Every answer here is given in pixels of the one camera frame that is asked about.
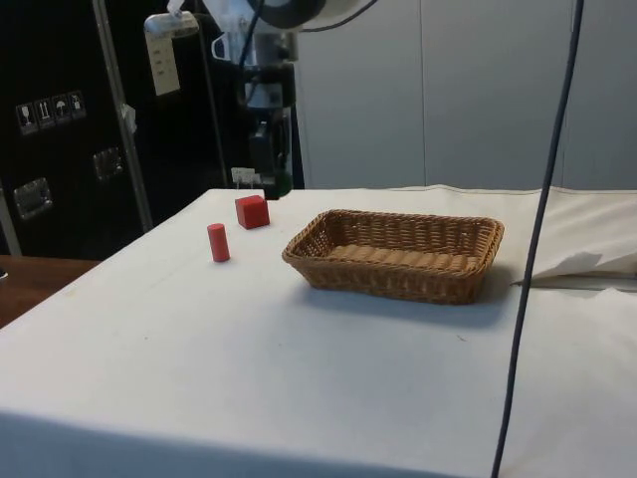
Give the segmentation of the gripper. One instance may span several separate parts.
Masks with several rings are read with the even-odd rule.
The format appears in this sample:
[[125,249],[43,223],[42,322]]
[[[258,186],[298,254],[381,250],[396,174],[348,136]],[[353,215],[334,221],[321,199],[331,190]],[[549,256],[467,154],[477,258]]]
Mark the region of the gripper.
[[249,135],[249,150],[256,172],[263,175],[263,190],[267,200],[281,197],[282,180],[279,172],[288,168],[290,149],[289,111],[258,112]]

